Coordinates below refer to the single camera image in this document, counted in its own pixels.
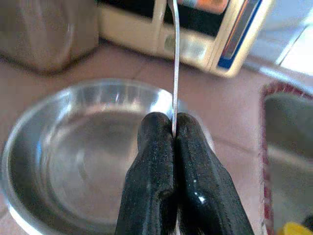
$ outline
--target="microwave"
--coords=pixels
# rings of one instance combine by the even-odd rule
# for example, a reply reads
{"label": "microwave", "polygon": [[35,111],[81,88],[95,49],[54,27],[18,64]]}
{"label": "microwave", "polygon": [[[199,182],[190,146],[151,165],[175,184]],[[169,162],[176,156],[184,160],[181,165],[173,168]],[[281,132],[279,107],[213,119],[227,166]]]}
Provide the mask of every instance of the microwave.
{"label": "microwave", "polygon": [[[98,0],[99,35],[134,50],[174,58],[167,0]],[[241,68],[273,0],[229,0],[221,14],[179,5],[180,61],[233,77]]]}

